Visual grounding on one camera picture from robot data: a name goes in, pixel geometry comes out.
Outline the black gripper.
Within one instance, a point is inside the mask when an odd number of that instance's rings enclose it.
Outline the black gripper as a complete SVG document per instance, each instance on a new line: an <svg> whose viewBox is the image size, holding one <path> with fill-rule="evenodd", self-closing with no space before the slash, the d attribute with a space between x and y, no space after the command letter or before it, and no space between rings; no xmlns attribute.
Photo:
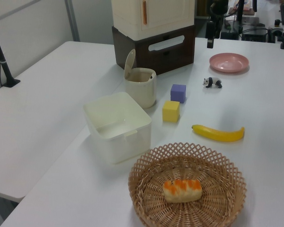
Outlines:
<svg viewBox="0 0 284 227"><path fill-rule="evenodd" d="M209 15L212 21L206 24L207 48L213 48L214 42L214 22L226 17L228 11L228 0L211 0L209 2Z"/></svg>

